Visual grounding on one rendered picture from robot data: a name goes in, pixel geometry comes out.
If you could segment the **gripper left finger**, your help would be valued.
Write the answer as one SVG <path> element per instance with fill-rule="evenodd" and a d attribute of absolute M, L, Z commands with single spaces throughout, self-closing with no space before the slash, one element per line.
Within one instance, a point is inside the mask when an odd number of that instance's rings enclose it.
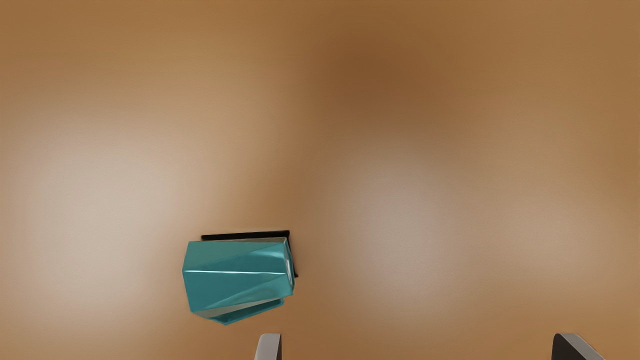
<path fill-rule="evenodd" d="M 282 360 L 281 333 L 263 333 L 259 337 L 254 360 Z"/>

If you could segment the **teal faceted mug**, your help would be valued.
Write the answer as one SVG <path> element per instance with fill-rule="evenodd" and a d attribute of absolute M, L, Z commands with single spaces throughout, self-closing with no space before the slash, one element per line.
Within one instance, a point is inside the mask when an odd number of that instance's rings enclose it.
<path fill-rule="evenodd" d="M 202 235 L 182 265 L 191 313 L 222 325 L 278 308 L 294 294 L 290 231 Z"/>

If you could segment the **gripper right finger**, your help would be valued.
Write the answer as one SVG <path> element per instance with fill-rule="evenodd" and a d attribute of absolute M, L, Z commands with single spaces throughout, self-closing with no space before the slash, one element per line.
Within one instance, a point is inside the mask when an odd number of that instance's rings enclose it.
<path fill-rule="evenodd" d="M 551 347 L 551 360 L 605 360 L 577 333 L 556 333 Z"/>

